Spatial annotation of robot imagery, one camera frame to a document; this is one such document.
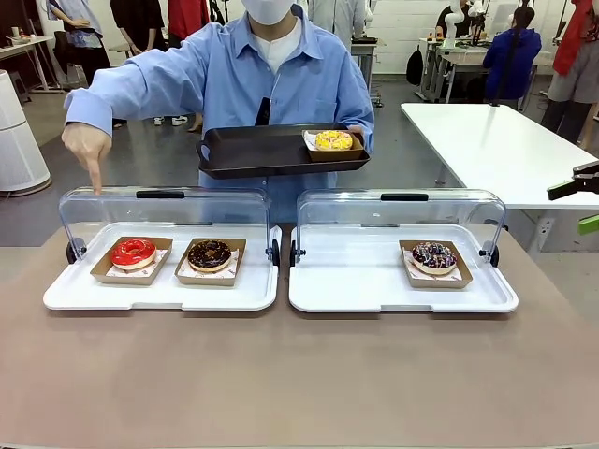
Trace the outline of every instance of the white tray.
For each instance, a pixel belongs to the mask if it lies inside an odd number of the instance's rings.
[[[461,290],[414,288],[402,266],[400,239],[450,240],[473,280]],[[510,312],[518,296],[499,269],[478,255],[480,243],[452,224],[402,224],[397,228],[307,225],[306,254],[291,269],[289,300],[311,312]]]
[[[54,310],[181,309],[183,311],[260,311],[275,299],[279,269],[266,256],[263,226],[177,226],[173,224],[109,224],[87,245],[82,260],[69,265],[44,295]],[[122,236],[173,239],[172,252],[150,286],[109,285],[98,282],[90,271]],[[271,237],[281,241],[281,229]],[[246,239],[234,287],[183,285],[175,269],[193,238]]]

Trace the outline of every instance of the white face mask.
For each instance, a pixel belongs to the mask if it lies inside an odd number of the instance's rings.
[[[256,22],[274,25],[289,12],[294,0],[241,0],[247,12]]]

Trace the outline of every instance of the shirt pocket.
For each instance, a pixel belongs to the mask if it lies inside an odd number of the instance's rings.
[[[308,113],[310,117],[306,123],[334,123],[337,103],[323,100],[303,99],[299,102],[301,113]]]

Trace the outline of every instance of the table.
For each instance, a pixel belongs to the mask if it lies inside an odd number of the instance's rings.
[[[380,93],[373,94],[372,84],[373,84],[373,65],[374,65],[374,50],[377,47],[384,47],[387,44],[383,41],[383,39],[378,38],[377,42],[372,44],[355,44],[352,43],[352,56],[358,57],[358,65],[360,70],[362,71],[362,75],[364,75],[364,79],[366,80],[366,86],[368,87],[368,92],[371,94],[371,101],[376,108],[383,107],[383,103],[381,101]]]
[[[439,103],[441,101],[444,81],[447,79],[445,102],[449,103],[457,73],[488,72],[482,66],[487,50],[484,47],[457,47],[448,50],[442,49],[438,43],[427,42],[425,59],[427,69],[423,71],[422,81],[416,94],[425,101]],[[549,51],[540,51],[536,58],[534,58],[529,86],[533,85],[534,77],[540,65],[553,65],[553,55]]]
[[[162,37],[165,39],[165,43],[168,46],[168,33],[165,32],[165,30],[162,30]],[[116,53],[124,53],[124,55],[127,59],[129,59],[131,56],[133,56],[133,51],[131,50],[131,46],[129,44],[127,44],[126,42],[119,44],[119,45],[115,45],[114,47],[110,47],[109,51],[114,51]]]
[[[65,245],[60,230],[0,285],[5,445],[599,441],[599,331],[507,233],[500,268],[520,306],[494,317],[302,314],[288,305],[288,265],[258,314],[47,311]]]
[[[126,42],[123,44],[115,45],[114,47],[110,47],[109,51],[114,51],[116,53],[124,53],[125,57],[129,59],[133,56],[133,51],[131,50],[131,46]]]
[[[402,104],[442,167],[466,188],[494,193],[509,209],[543,210],[530,254],[540,251],[556,210],[599,210],[599,196],[578,193],[549,201],[550,186],[572,178],[572,168],[597,159],[507,107]]]
[[[487,49],[474,48],[473,50],[468,51],[442,51],[441,59],[442,64],[439,70],[440,79],[437,80],[439,85],[443,84],[442,74],[445,73],[447,65],[451,65],[451,69],[447,75],[448,77],[448,86],[447,86],[447,95],[446,95],[446,103],[449,103],[449,99],[451,97],[451,90],[453,88],[453,82],[456,78],[456,73],[484,73],[487,72],[487,69],[483,69],[483,61],[485,59],[485,55],[487,54]],[[534,83],[534,77],[536,76],[536,71],[540,65],[553,65],[553,55],[548,51],[541,50],[539,54],[534,58],[533,61],[533,69],[531,71],[531,76],[529,78],[529,86],[532,86]]]
[[[49,87],[48,82],[46,81],[46,76],[44,75],[44,70],[39,62],[39,57],[37,56],[36,45],[41,44],[42,42],[48,42],[50,40],[54,40],[53,37],[47,36],[37,36],[26,44],[14,45],[12,47],[0,48],[0,61],[3,59],[11,58],[18,54],[32,52],[34,54],[34,63],[36,66],[36,72],[39,76],[39,80],[41,81],[42,90],[39,92],[49,93],[49,92],[62,92],[61,90],[53,90]]]
[[[465,42],[467,40],[471,39],[463,37],[456,38],[457,42]],[[424,52],[424,68],[420,78],[420,85],[414,93],[423,101],[433,101],[435,98],[434,93],[436,92],[436,85],[431,86],[431,83],[436,83],[437,81],[437,72],[439,69],[437,48],[441,47],[443,41],[428,40],[425,37],[421,37],[419,41],[422,42],[426,48]],[[438,98],[440,95],[441,87],[439,87],[439,94],[436,97]]]

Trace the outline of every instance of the donut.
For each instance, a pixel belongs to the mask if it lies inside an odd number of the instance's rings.
[[[344,131],[323,131],[316,135],[316,148],[322,152],[342,152],[352,145],[354,140]]]
[[[458,257],[441,243],[418,243],[412,250],[414,265],[423,273],[434,276],[448,274],[458,264]]]
[[[205,240],[194,245],[187,254],[187,261],[195,271],[214,273],[228,265],[231,249],[218,240]]]
[[[150,265],[156,257],[156,245],[146,239],[125,240],[112,251],[110,262],[120,269],[140,269]]]

